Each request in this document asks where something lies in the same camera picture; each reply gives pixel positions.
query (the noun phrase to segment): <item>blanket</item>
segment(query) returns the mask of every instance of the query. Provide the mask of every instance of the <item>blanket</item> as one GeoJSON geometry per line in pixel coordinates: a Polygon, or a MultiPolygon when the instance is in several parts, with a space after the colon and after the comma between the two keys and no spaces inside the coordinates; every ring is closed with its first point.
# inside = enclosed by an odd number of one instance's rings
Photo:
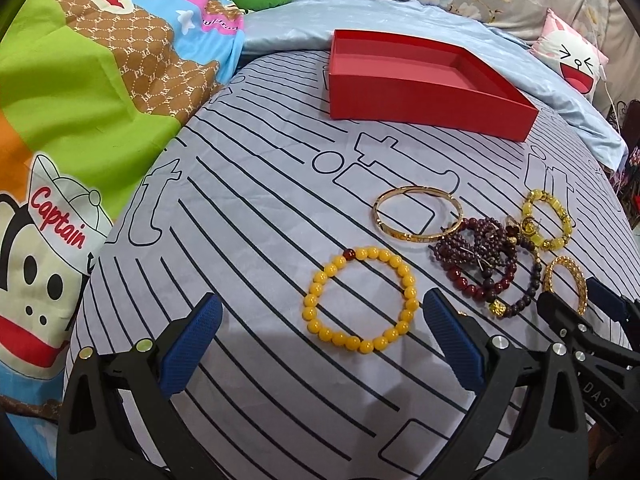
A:
{"type": "Polygon", "coordinates": [[[242,54],[247,57],[283,50],[327,50],[336,28],[395,32],[462,46],[557,111],[599,163],[612,170],[624,168],[625,141],[590,102],[535,59],[517,38],[476,20],[415,0],[295,0],[251,13],[245,25],[242,54]]]}
{"type": "MultiPolygon", "coordinates": [[[[242,19],[231,0],[27,0],[18,13],[0,44],[3,406],[41,415],[60,399],[100,247],[167,142],[231,78],[242,19]]],[[[12,420],[53,472],[55,431],[12,420]]]]}

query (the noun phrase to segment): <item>red box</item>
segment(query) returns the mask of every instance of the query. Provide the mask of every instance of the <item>red box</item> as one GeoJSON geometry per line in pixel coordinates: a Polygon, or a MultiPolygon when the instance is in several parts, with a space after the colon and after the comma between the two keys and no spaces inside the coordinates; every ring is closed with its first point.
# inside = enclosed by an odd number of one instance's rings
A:
{"type": "Polygon", "coordinates": [[[332,119],[427,124],[523,142],[538,109],[460,46],[402,34],[336,30],[332,119]]]}

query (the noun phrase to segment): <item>yellow beaded bracelet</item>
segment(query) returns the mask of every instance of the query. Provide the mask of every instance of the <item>yellow beaded bracelet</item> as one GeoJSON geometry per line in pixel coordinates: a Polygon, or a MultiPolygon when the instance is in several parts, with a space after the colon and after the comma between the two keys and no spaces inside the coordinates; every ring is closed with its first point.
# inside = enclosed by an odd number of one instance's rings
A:
{"type": "Polygon", "coordinates": [[[534,189],[529,192],[527,198],[522,205],[522,221],[520,222],[520,230],[529,237],[530,240],[542,251],[558,251],[569,243],[571,234],[574,232],[574,221],[568,215],[566,209],[560,201],[551,193],[534,189]],[[533,204],[537,200],[548,203],[558,215],[562,223],[562,237],[546,239],[538,232],[538,223],[533,218],[533,204]]]}
{"type": "Polygon", "coordinates": [[[387,249],[379,249],[377,247],[366,247],[356,249],[346,249],[340,256],[335,256],[330,264],[324,266],[324,270],[319,270],[314,275],[309,292],[303,300],[304,308],[302,309],[302,319],[306,321],[306,329],[312,334],[317,334],[318,339],[324,342],[332,342],[336,346],[344,346],[347,350],[359,350],[363,354],[369,354],[374,350],[383,351],[389,343],[393,343],[401,335],[409,332],[409,323],[414,318],[414,312],[420,306],[417,299],[418,291],[415,288],[415,277],[411,273],[411,267],[402,261],[397,254],[393,254],[387,249]],[[338,273],[347,262],[351,260],[380,260],[392,267],[398,276],[402,278],[401,283],[404,286],[402,295],[404,296],[404,308],[398,315],[398,323],[395,326],[387,328],[382,335],[369,340],[361,340],[358,336],[349,336],[342,331],[334,332],[326,327],[317,319],[318,298],[322,294],[322,287],[327,280],[338,273]]]}

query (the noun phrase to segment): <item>gold bracelet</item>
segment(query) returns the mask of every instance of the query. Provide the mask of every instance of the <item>gold bracelet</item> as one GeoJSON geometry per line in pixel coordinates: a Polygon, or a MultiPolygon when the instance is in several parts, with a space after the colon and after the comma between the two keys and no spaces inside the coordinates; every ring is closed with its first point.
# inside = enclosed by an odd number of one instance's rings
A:
{"type": "Polygon", "coordinates": [[[578,315],[584,316],[584,313],[587,311],[587,283],[584,280],[584,274],[578,264],[568,256],[557,256],[546,266],[545,277],[543,279],[544,290],[549,292],[554,291],[552,278],[556,265],[565,267],[574,277],[575,286],[578,289],[578,315]]]}
{"type": "Polygon", "coordinates": [[[406,242],[416,242],[419,244],[425,244],[427,242],[433,242],[434,240],[439,240],[440,238],[445,237],[448,234],[451,234],[458,230],[460,224],[462,224],[462,206],[460,202],[456,200],[453,195],[443,191],[441,189],[437,189],[435,187],[424,187],[424,186],[404,186],[404,187],[396,187],[390,191],[384,192],[380,195],[376,201],[373,203],[373,209],[371,212],[373,216],[373,221],[376,225],[386,234],[392,236],[393,238],[397,238],[398,240],[404,240],[406,242]],[[380,204],[382,204],[385,200],[405,193],[424,193],[431,196],[436,196],[438,198],[443,198],[451,202],[458,212],[458,220],[456,220],[455,224],[451,227],[445,229],[441,233],[433,234],[433,235],[416,235],[413,233],[403,233],[402,231],[398,231],[386,225],[381,219],[378,209],[380,208],[380,204]]]}
{"type": "Polygon", "coordinates": [[[414,312],[418,310],[420,302],[418,301],[418,291],[415,288],[415,276],[411,273],[411,267],[402,261],[397,254],[393,254],[387,249],[379,249],[377,247],[359,247],[356,249],[346,249],[340,256],[335,256],[330,264],[324,266],[324,270],[318,270],[315,273],[309,292],[302,301],[304,308],[302,309],[302,319],[306,321],[306,329],[312,334],[317,334],[318,339],[324,342],[332,342],[336,346],[344,346],[347,350],[359,350],[363,354],[369,354],[374,350],[383,351],[389,343],[392,343],[401,335],[409,332],[409,323],[414,318],[414,312]],[[347,262],[357,260],[380,260],[389,265],[396,271],[401,278],[404,291],[404,305],[398,315],[398,323],[387,328],[382,335],[371,339],[361,340],[358,336],[347,336],[344,332],[334,332],[329,327],[322,325],[317,319],[318,298],[322,294],[322,286],[327,280],[338,273],[347,262]]]}
{"type": "Polygon", "coordinates": [[[573,224],[574,221],[571,220],[571,217],[566,212],[566,209],[562,207],[560,201],[551,193],[547,193],[541,189],[530,191],[522,205],[520,230],[542,251],[558,251],[567,245],[571,239],[571,234],[574,232],[573,224]],[[562,223],[562,237],[545,240],[538,232],[538,222],[536,222],[536,219],[532,216],[533,203],[536,200],[542,200],[542,202],[548,203],[554,209],[562,223]]]}

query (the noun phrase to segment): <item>beaded bracelet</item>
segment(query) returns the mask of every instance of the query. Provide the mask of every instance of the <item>beaded bracelet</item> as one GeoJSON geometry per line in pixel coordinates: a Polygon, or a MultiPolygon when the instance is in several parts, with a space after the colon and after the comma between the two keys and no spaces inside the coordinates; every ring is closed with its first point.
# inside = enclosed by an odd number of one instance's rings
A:
{"type": "Polygon", "coordinates": [[[508,236],[504,226],[495,218],[465,218],[456,232],[446,235],[431,249],[436,261],[443,265],[477,265],[478,261],[483,261],[488,266],[502,267],[516,261],[515,248],[506,253],[506,261],[500,259],[508,236]],[[465,230],[473,232],[473,245],[462,236],[465,230]]]}
{"type": "Polygon", "coordinates": [[[540,256],[538,254],[538,248],[533,245],[533,242],[531,240],[527,240],[524,237],[522,237],[522,239],[518,241],[518,244],[521,247],[528,249],[533,255],[533,268],[531,271],[531,277],[529,279],[529,288],[527,288],[527,290],[524,291],[522,298],[520,298],[518,301],[516,301],[511,305],[504,303],[502,300],[500,300],[497,297],[493,299],[491,303],[489,303],[489,306],[488,306],[489,312],[494,314],[494,316],[497,316],[500,318],[513,317],[516,314],[521,313],[526,307],[528,307],[531,304],[531,301],[533,300],[533,298],[536,297],[536,293],[540,288],[540,277],[542,275],[542,261],[540,260],[540,256]]]}
{"type": "Polygon", "coordinates": [[[346,249],[341,256],[335,256],[330,264],[325,265],[324,270],[319,270],[314,275],[313,281],[309,285],[309,292],[303,300],[302,319],[307,322],[306,329],[312,334],[317,334],[320,341],[331,341],[334,345],[344,346],[347,350],[359,350],[363,354],[369,354],[374,350],[383,351],[389,343],[393,343],[399,336],[409,332],[409,323],[414,318],[414,312],[420,306],[417,296],[415,276],[411,273],[411,267],[404,263],[397,254],[377,247],[346,249]],[[342,331],[334,332],[329,327],[322,325],[322,322],[317,319],[318,310],[316,309],[318,298],[322,294],[322,286],[327,280],[335,276],[338,270],[342,269],[347,262],[353,259],[363,261],[367,258],[380,260],[388,264],[402,278],[401,283],[404,286],[404,291],[402,292],[404,308],[400,311],[398,323],[387,328],[382,335],[373,340],[361,340],[356,335],[347,336],[342,331]]]}
{"type": "Polygon", "coordinates": [[[578,289],[578,316],[584,316],[584,313],[587,311],[587,283],[578,264],[568,256],[557,256],[550,264],[548,264],[548,266],[546,266],[545,279],[543,282],[544,290],[549,292],[554,291],[552,278],[554,267],[556,265],[565,267],[574,278],[575,286],[578,289]]]}
{"type": "Polygon", "coordinates": [[[532,299],[535,297],[538,289],[540,288],[540,278],[542,272],[542,263],[538,255],[538,249],[533,241],[525,238],[520,229],[515,225],[507,225],[503,228],[495,219],[477,220],[475,218],[469,218],[466,222],[463,222],[461,230],[470,229],[475,231],[474,238],[476,243],[474,244],[474,250],[463,249],[464,254],[459,250],[462,245],[456,247],[455,243],[466,244],[468,242],[463,240],[459,234],[447,237],[442,240],[434,248],[436,259],[442,262],[443,268],[447,271],[447,277],[453,282],[454,286],[462,291],[462,294],[468,298],[474,298],[476,301],[485,301],[488,303],[489,311],[497,317],[513,317],[517,313],[522,312],[525,307],[531,304],[532,299]],[[477,247],[480,245],[478,241],[478,233],[481,234],[481,238],[484,238],[482,234],[489,233],[490,230],[485,228],[487,224],[496,226],[495,241],[491,243],[488,248],[489,251],[479,251],[477,247]],[[513,305],[505,304],[498,298],[498,295],[511,286],[511,282],[515,277],[515,273],[518,269],[518,258],[516,255],[516,246],[520,246],[534,255],[534,265],[529,281],[529,288],[525,291],[523,297],[516,301],[513,305]],[[468,257],[468,253],[472,253],[476,257],[476,260],[468,257]],[[506,259],[502,261],[499,257],[500,253],[506,255],[506,259]],[[466,278],[462,276],[462,269],[459,264],[469,263],[474,264],[477,262],[477,266],[481,268],[481,275],[483,282],[481,286],[469,285],[466,278]],[[505,273],[502,279],[498,282],[494,282],[492,276],[496,267],[504,267],[505,273]]]}
{"type": "Polygon", "coordinates": [[[522,221],[520,222],[520,229],[522,233],[529,237],[530,240],[543,251],[558,251],[569,243],[571,234],[574,232],[574,221],[568,215],[567,211],[562,207],[560,201],[551,193],[542,191],[541,189],[534,189],[530,191],[527,198],[522,205],[522,221]],[[538,232],[538,223],[533,218],[533,204],[536,200],[542,200],[542,202],[548,203],[558,215],[562,223],[562,237],[545,239],[538,232]]]}

